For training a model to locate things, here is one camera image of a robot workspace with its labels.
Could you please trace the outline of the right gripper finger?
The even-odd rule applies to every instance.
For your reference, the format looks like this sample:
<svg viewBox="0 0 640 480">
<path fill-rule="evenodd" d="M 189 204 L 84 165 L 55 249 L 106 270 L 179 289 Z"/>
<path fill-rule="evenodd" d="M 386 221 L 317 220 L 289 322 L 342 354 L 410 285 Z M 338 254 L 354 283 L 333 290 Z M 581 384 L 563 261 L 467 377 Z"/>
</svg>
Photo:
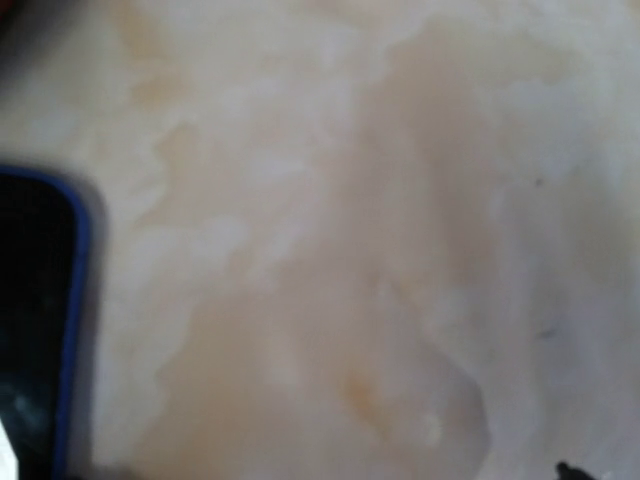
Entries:
<svg viewBox="0 0 640 480">
<path fill-rule="evenodd" d="M 567 462 L 558 462 L 555 466 L 558 480 L 595 480 L 595 478 L 581 468 Z"/>
</svg>

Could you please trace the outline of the black smartphone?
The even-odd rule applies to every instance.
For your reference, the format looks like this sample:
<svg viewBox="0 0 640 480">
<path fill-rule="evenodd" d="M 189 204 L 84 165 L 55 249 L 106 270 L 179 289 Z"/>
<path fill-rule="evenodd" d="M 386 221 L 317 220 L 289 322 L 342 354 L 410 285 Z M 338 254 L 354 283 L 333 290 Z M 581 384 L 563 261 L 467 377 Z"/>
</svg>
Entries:
<svg viewBox="0 0 640 480">
<path fill-rule="evenodd" d="M 93 222 L 60 175 L 1 168 L 1 426 L 20 479 L 67 476 Z"/>
</svg>

